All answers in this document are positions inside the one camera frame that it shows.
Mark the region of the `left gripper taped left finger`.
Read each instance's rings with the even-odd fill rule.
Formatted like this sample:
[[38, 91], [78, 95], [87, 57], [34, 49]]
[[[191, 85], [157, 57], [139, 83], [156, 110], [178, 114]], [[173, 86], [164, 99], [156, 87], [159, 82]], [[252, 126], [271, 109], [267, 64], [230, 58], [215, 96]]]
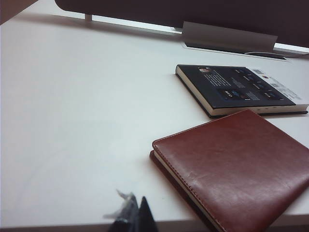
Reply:
[[135, 222], [138, 214], [138, 204], [135, 195], [123, 193], [116, 190], [117, 194], [124, 200], [120, 208], [114, 213], [104, 215], [105, 218], [113, 219], [112, 225], [107, 229], [108, 232], [134, 232]]

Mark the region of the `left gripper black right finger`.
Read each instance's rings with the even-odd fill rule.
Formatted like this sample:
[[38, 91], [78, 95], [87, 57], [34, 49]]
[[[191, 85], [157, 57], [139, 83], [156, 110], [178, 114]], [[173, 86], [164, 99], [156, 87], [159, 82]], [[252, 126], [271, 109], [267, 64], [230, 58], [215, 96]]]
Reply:
[[156, 222], [145, 196], [142, 197], [136, 221], [137, 232], [158, 232]]

